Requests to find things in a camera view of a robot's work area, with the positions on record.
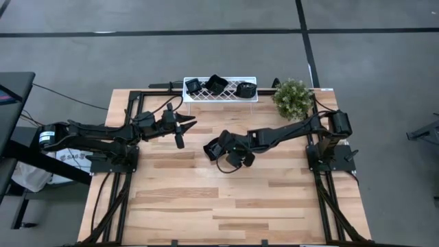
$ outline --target green plant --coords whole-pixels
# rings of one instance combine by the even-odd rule
[[[279,115],[286,119],[304,119],[312,101],[311,90],[307,89],[302,81],[288,79],[276,86],[277,91],[272,96]]]

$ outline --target white basket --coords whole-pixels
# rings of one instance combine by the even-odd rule
[[[238,87],[238,84],[242,82],[249,82],[253,84],[256,83],[255,77],[225,77],[224,79],[228,81],[227,87],[224,89],[222,93],[219,95],[213,95],[212,92],[204,88],[204,84],[209,80],[209,78],[197,78],[200,81],[201,86],[203,87],[201,91],[198,91],[197,93],[193,93],[192,95],[188,94],[187,88],[186,88],[186,82],[192,79],[196,79],[194,77],[192,78],[184,78],[183,79],[183,102],[184,103],[233,103],[233,102],[258,102],[258,93],[251,98],[251,99],[244,99],[235,96],[233,93],[236,91],[236,88]]]

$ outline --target wooden table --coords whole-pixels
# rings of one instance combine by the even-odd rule
[[[315,91],[321,103],[337,108],[333,91]],[[113,91],[107,126],[123,124],[128,94],[129,90]],[[143,110],[153,111],[169,98],[147,96]],[[174,107],[178,102],[173,100]],[[187,106],[183,104],[178,112],[187,114]],[[270,244],[324,243],[316,187],[305,154],[306,137],[256,154],[251,168],[233,174],[218,171],[203,152],[202,146],[224,129],[245,134],[250,129],[287,125],[269,96],[259,97],[252,114],[248,104],[192,104],[191,115],[198,123],[184,136],[185,149],[176,148],[173,135],[139,143],[139,166],[132,177],[123,244],[169,245],[172,239],[180,244],[260,244],[261,239]],[[223,169],[232,169],[224,158],[219,163]],[[104,176],[93,177],[79,241],[90,234]],[[333,172],[333,177],[340,209],[361,235],[370,238],[357,183],[344,172]],[[108,208],[111,181],[112,175],[104,186],[95,226]],[[328,211],[333,239],[337,239]],[[118,216],[116,212],[110,240],[115,239]]]

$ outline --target black stripe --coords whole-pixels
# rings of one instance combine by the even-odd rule
[[[195,36],[233,34],[394,34],[439,32],[439,27],[417,28],[362,28],[362,29],[236,29],[236,30],[161,30],[161,31],[118,31],[118,32],[35,32],[0,33],[0,38],[74,38],[74,37],[129,37],[129,36]]]
[[[308,34],[396,34],[439,32],[439,27],[413,28],[358,28],[358,29],[311,29]]]
[[[297,13],[299,15],[300,29],[302,30],[303,45],[305,46],[305,53],[309,69],[311,70],[311,80],[314,88],[320,88],[318,81],[316,62],[314,61],[313,49],[311,48],[311,41],[309,40],[307,22],[303,12],[302,1],[296,0]]]
[[[0,38],[69,38],[120,36],[191,36],[221,34],[299,34],[299,29],[236,29],[236,30],[174,30],[174,31],[120,31],[120,32],[52,32],[2,33]]]
[[[8,7],[10,2],[11,2],[11,0],[5,0],[5,2],[1,5],[1,8],[0,8],[0,19],[3,16],[3,13],[6,11],[6,8]]]

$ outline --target gray floor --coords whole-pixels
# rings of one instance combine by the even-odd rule
[[[302,0],[309,28],[439,27],[437,1]],[[89,32],[297,28],[294,1],[12,0],[0,32]],[[405,132],[435,120],[439,34],[311,35],[321,87],[335,89],[360,150],[361,196],[374,240],[437,246],[439,165],[436,147]],[[0,38],[0,70],[35,71],[35,83],[107,106],[115,88],[146,88],[185,76],[298,78],[310,85],[300,34],[115,38]],[[44,123],[100,124],[106,113],[34,88],[26,109]],[[35,204],[40,226],[8,229],[16,198],[1,207],[0,243],[73,243],[83,199]]]

